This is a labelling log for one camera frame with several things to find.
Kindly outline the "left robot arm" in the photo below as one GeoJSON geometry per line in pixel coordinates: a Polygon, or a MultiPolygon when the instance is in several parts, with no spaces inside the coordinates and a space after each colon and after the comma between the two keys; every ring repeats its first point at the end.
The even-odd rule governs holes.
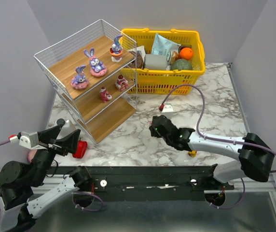
{"type": "Polygon", "coordinates": [[[31,163],[10,161],[0,171],[0,232],[23,232],[34,226],[36,220],[62,198],[91,187],[91,176],[85,167],[77,167],[56,187],[30,200],[32,188],[39,187],[56,155],[75,153],[80,129],[58,139],[62,126],[40,132],[22,131],[9,138],[30,150],[36,150],[31,163]]]}

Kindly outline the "purple pink donut toy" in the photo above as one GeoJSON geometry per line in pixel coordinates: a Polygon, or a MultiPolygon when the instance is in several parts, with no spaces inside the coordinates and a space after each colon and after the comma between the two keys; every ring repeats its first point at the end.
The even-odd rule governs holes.
{"type": "Polygon", "coordinates": [[[71,80],[71,86],[76,90],[84,90],[88,87],[89,81],[84,73],[85,65],[75,69],[76,75],[71,80]]]}

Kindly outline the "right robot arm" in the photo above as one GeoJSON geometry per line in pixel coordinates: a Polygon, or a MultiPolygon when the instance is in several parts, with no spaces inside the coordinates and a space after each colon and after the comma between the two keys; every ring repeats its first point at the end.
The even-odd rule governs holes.
{"type": "Polygon", "coordinates": [[[167,145],[180,151],[203,151],[232,158],[215,166],[212,177],[220,183],[248,177],[267,182],[274,161],[271,149],[259,136],[223,137],[200,133],[192,128],[177,128],[164,115],[154,116],[149,127],[152,137],[162,138],[167,145]]]}

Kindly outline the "yellow duck toy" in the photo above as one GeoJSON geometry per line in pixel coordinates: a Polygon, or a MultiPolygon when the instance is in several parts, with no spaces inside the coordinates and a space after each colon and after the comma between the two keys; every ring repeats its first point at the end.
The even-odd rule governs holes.
{"type": "Polygon", "coordinates": [[[196,154],[197,154],[197,151],[189,151],[189,152],[188,152],[188,155],[189,155],[190,157],[195,157],[196,154]]]}

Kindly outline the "purple bunny donut toy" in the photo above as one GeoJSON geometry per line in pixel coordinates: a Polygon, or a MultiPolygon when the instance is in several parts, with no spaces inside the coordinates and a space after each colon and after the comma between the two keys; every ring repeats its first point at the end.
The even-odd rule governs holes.
{"type": "Polygon", "coordinates": [[[89,58],[90,73],[94,77],[103,77],[107,73],[107,67],[95,56],[95,49],[85,49],[83,53],[89,58]]]}

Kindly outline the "red strawberry cake toy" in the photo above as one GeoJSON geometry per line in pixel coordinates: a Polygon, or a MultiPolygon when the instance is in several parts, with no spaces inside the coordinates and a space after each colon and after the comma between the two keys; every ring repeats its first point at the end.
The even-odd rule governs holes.
{"type": "Polygon", "coordinates": [[[115,82],[115,86],[119,91],[123,91],[128,88],[128,81],[120,74],[115,82]]]}

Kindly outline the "purple bunny sundae toy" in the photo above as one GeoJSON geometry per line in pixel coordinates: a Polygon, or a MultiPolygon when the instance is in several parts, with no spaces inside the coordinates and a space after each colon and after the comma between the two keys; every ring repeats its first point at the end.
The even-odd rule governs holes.
{"type": "Polygon", "coordinates": [[[123,48],[121,46],[120,43],[120,39],[123,37],[122,34],[117,35],[114,40],[113,43],[110,47],[110,54],[111,54],[111,60],[113,62],[119,62],[122,60],[122,54],[123,54],[123,48]]]}

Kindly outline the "red bear toy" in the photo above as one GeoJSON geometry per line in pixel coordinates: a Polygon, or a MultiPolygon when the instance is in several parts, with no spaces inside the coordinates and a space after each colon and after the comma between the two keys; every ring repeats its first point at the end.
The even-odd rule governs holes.
{"type": "Polygon", "coordinates": [[[112,95],[106,90],[105,87],[102,87],[100,89],[99,94],[103,103],[107,103],[108,101],[112,100],[112,95]]]}

